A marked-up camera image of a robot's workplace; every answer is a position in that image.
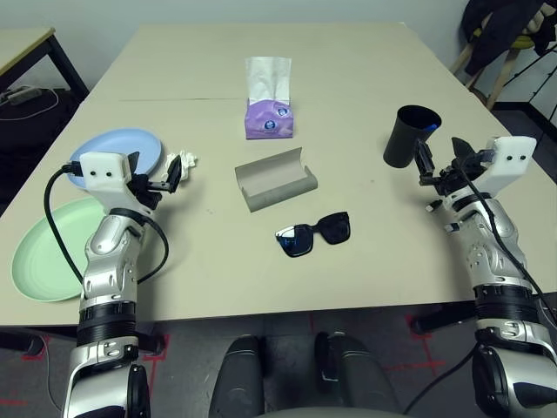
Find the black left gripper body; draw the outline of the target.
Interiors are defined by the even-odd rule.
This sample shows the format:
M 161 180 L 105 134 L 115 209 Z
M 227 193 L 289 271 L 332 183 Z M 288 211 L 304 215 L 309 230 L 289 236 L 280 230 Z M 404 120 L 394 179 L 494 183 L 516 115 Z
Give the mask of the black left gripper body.
M 171 192 L 168 182 L 151 182 L 146 174 L 132 173 L 128 189 L 143 206 L 155 210 L 162 199 L 162 192 Z

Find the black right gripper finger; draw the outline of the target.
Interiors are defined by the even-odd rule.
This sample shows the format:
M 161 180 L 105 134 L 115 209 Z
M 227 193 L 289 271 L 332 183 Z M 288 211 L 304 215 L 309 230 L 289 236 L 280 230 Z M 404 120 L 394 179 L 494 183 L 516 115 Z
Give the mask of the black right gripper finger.
M 418 140 L 415 147 L 415 163 L 419 170 L 420 185 L 434 185 L 433 155 L 425 141 Z
M 452 167 L 460 172 L 473 172 L 476 169 L 476 152 L 462 138 L 452 137 L 454 159 Z

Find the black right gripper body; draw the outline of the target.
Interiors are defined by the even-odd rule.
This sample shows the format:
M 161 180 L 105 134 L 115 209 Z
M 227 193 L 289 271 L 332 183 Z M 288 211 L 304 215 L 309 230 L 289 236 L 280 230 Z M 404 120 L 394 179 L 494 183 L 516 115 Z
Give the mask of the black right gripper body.
M 454 163 L 440 171 L 439 176 L 433 175 L 434 166 L 432 164 L 419 164 L 419 184 L 431 185 L 440 196 L 449 196 L 453 192 L 467 185 L 463 175 L 466 174 L 469 180 L 475 180 L 483 173 L 481 164 Z

